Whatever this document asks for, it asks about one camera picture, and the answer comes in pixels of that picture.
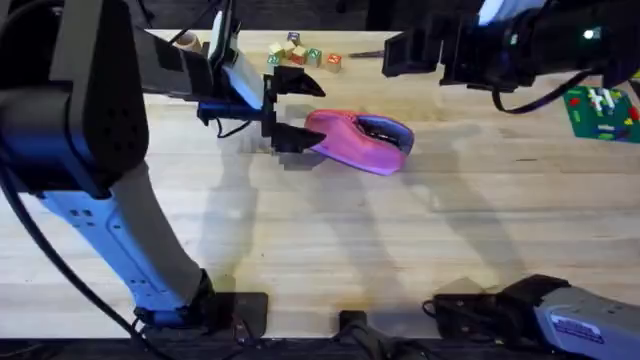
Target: wooden block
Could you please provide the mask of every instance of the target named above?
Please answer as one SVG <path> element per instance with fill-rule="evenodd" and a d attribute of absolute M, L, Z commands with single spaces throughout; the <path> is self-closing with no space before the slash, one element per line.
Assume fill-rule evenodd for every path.
<path fill-rule="evenodd" d="M 332 73 L 340 72 L 340 69 L 342 69 L 342 56 L 336 55 L 336 54 L 329 54 L 329 56 L 327 57 L 327 64 L 325 65 L 325 67 L 327 68 L 327 70 L 331 71 Z"/>
<path fill-rule="evenodd" d="M 276 55 L 269 55 L 267 58 L 267 72 L 273 74 L 275 67 L 280 65 L 280 58 Z"/>
<path fill-rule="evenodd" d="M 300 45 L 300 33 L 290 32 L 287 34 L 287 41 L 293 42 L 296 46 Z"/>
<path fill-rule="evenodd" d="M 284 49 L 284 56 L 285 58 L 288 59 L 291 57 L 291 54 L 293 54 L 293 50 L 296 49 L 296 44 L 294 44 L 292 41 L 287 41 L 284 44 L 283 49 Z"/>
<path fill-rule="evenodd" d="M 291 61 L 298 65 L 304 65 L 307 62 L 307 49 L 302 46 L 296 46 L 291 54 Z"/>
<path fill-rule="evenodd" d="M 321 62 L 322 51 L 314 48 L 309 49 L 309 54 L 307 55 L 307 64 L 313 65 L 315 67 L 320 67 Z"/>
<path fill-rule="evenodd" d="M 285 56 L 285 51 L 280 43 L 273 43 L 269 46 L 269 54 L 277 56 L 278 59 L 282 59 Z"/>

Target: lego board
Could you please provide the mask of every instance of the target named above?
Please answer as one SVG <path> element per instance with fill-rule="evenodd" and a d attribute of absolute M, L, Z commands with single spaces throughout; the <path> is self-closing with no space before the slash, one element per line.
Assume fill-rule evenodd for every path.
<path fill-rule="evenodd" d="M 631 103 L 629 95 L 622 90 L 611 90 L 615 107 L 610 108 L 603 91 L 601 88 L 579 86 L 564 95 L 575 136 L 640 143 L 638 110 Z M 602 109 L 600 111 L 594 104 L 594 93 Z"/>

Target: black cable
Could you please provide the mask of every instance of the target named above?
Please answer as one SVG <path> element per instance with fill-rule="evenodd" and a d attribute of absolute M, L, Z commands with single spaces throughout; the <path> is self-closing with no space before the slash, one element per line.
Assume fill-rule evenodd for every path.
<path fill-rule="evenodd" d="M 138 334 L 141 334 L 141 332 L 136 329 L 136 327 L 138 327 L 139 322 L 140 322 L 140 318 L 136 316 L 135 320 L 133 320 L 133 322 L 131 323 L 131 327 L 133 328 L 133 330 L 136 330 Z"/>
<path fill-rule="evenodd" d="M 144 3 L 144 0 L 136 0 L 138 2 L 138 7 L 140 8 L 140 12 L 142 13 L 142 17 L 144 17 L 144 21 L 147 23 L 149 28 L 153 28 L 153 24 L 151 20 L 153 19 L 153 14 L 147 9 L 147 6 Z"/>
<path fill-rule="evenodd" d="M 202 9 L 202 12 L 200 13 L 200 15 L 198 15 L 198 17 L 191 23 L 191 25 L 187 26 L 186 28 L 180 30 L 180 32 L 175 34 L 171 38 L 171 40 L 169 40 L 169 44 L 175 43 L 176 41 L 178 41 L 178 39 L 182 37 L 182 35 L 186 34 L 187 31 L 194 28 L 200 22 L 200 20 L 204 19 L 204 17 L 207 16 L 207 14 L 211 12 L 218 5 L 219 2 L 220 0 L 209 0 L 209 4 L 207 4 L 207 6 L 205 6 L 204 9 Z"/>
<path fill-rule="evenodd" d="M 218 139 L 224 139 L 224 138 L 228 138 L 232 135 L 235 135 L 237 133 L 239 133 L 240 131 L 244 130 L 247 128 L 247 126 L 251 125 L 251 120 L 247 120 L 245 121 L 242 125 L 238 126 L 237 128 L 229 131 L 226 134 L 222 134 L 222 122 L 220 122 L 220 119 L 216 117 L 216 122 L 218 123 Z"/>
<path fill-rule="evenodd" d="M 449 360 L 446 357 L 444 357 L 444 356 L 434 352 L 433 350 L 429 349 L 429 347 L 427 347 L 424 344 L 421 344 L 417 340 L 407 340 L 407 341 L 404 341 L 404 342 L 400 343 L 400 345 L 401 346 L 406 346 L 408 348 L 423 352 L 425 354 L 424 357 L 426 357 L 427 359 L 429 359 L 430 357 L 434 357 L 434 358 L 438 358 L 440 360 Z"/>
<path fill-rule="evenodd" d="M 566 93 L 571 88 L 578 86 L 582 81 L 584 81 L 584 79 L 596 74 L 598 74 L 596 70 L 582 71 L 576 74 L 571 79 L 569 79 L 569 81 L 560 85 L 557 89 L 541 97 L 540 99 L 515 109 L 504 108 L 504 105 L 502 104 L 502 99 L 500 98 L 500 90 L 498 90 L 497 87 L 494 87 L 492 92 L 493 104 L 496 106 L 496 109 L 502 112 L 505 112 L 507 114 L 512 114 L 512 115 L 526 114 L 526 113 L 538 110 L 545 105 L 550 104 L 551 102 L 555 101 L 556 99 L 564 95 L 564 93 Z"/>
<path fill-rule="evenodd" d="M 427 315 L 428 317 L 435 319 L 436 318 L 436 314 L 427 309 L 427 306 L 432 306 L 433 305 L 433 301 L 432 300 L 427 300 L 425 302 L 422 303 L 422 312 L 425 313 L 425 315 Z"/>
<path fill-rule="evenodd" d="M 0 26 L 0 41 L 4 38 L 5 32 L 11 25 L 15 24 L 16 21 L 20 20 L 25 15 L 30 12 L 37 10 L 41 7 L 55 7 L 55 6 L 63 6 L 63 0 L 35 0 L 26 5 L 20 6 L 17 10 L 11 12 L 5 22 Z"/>
<path fill-rule="evenodd" d="M 631 85 L 631 89 L 636 93 L 636 96 L 640 98 L 640 82 L 638 82 L 638 80 L 631 79 L 629 80 L 629 85 Z"/>
<path fill-rule="evenodd" d="M 536 15 L 535 21 L 533 21 L 533 24 L 536 24 L 543 15 L 547 14 L 547 12 L 551 9 L 551 4 L 554 1 L 555 0 L 547 0 L 544 2 L 544 5 L 542 5 L 542 7 L 540 8 L 540 11 L 538 11 L 538 14 Z"/>
<path fill-rule="evenodd" d="M 231 325 L 232 326 L 231 332 L 233 334 L 233 341 L 235 341 L 236 344 L 242 347 L 259 346 L 259 345 L 256 345 L 257 343 L 256 338 L 253 336 L 253 331 L 251 331 L 251 328 L 249 327 L 247 322 L 235 314 L 232 314 L 232 317 L 233 317 L 233 324 Z M 242 326 L 244 331 L 247 333 L 246 339 L 238 337 L 238 328 L 240 326 Z"/>
<path fill-rule="evenodd" d="M 18 355 L 26 355 L 26 354 L 31 354 L 33 351 L 40 349 L 41 347 L 43 347 L 44 344 L 35 344 L 35 345 L 29 345 L 27 347 L 24 347 L 22 349 L 18 349 L 18 350 L 14 350 L 8 353 L 2 353 L 0 354 L 0 359 L 8 359 L 8 358 L 13 358 L 15 356 Z"/>
<path fill-rule="evenodd" d="M 231 353 L 229 353 L 229 355 L 226 355 L 225 357 L 221 358 L 220 360 L 231 360 L 231 359 L 235 358 L 236 356 L 241 355 L 242 353 L 244 353 L 244 349 L 234 350 Z"/>

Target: sticker label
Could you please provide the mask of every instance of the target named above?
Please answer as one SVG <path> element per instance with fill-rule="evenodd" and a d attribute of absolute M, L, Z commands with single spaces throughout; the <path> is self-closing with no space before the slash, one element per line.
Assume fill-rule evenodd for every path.
<path fill-rule="evenodd" d="M 596 344 L 604 344 L 600 329 L 594 325 L 557 315 L 551 315 L 551 322 L 557 332 L 579 337 Z"/>

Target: wooden table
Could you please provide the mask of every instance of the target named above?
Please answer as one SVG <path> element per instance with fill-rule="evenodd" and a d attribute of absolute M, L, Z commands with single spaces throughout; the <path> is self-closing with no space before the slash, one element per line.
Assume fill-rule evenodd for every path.
<path fill-rule="evenodd" d="M 391 35 L 306 31 L 302 41 L 345 54 L 378 50 Z M 245 31 L 240 46 L 262 70 L 267 46 L 285 36 Z M 345 59 L 339 74 L 308 67 L 328 96 L 281 97 L 278 115 L 300 123 L 315 108 L 340 108 L 406 123 L 416 145 L 390 177 L 312 154 L 273 156 L 257 127 L 216 140 L 194 104 L 147 97 L 156 194 L 216 289 L 267 292 L 268 335 L 287 337 L 331 335 L 343 309 L 367 310 L 392 334 L 435 336 L 420 304 L 460 279 L 491 287 L 542 273 L 640 303 L 640 146 L 574 138 L 562 102 L 513 117 L 488 93 L 438 87 L 441 73 L 385 79 L 380 69 L 379 59 Z M 566 78 L 540 78 L 505 102 L 523 104 Z M 131 319 L 110 268 L 26 200 L 72 267 Z M 125 336 L 57 273 L 4 201 L 0 274 L 0 337 Z"/>

